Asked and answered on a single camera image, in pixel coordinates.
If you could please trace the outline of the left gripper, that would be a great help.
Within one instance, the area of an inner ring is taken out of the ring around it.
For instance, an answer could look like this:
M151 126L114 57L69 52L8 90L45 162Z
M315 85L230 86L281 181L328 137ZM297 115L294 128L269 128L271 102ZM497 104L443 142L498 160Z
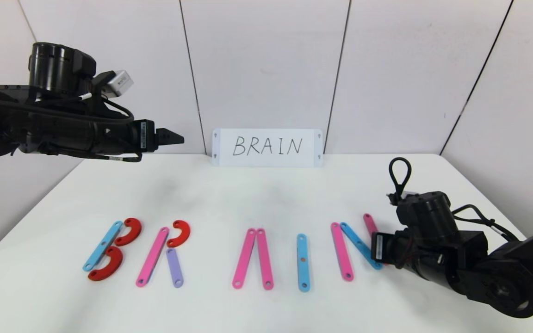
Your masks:
M182 135L166 128L155 132L154 122L137 120L129 123L95 123L93 125L93 153L135 154L157 150L158 145L182 145Z

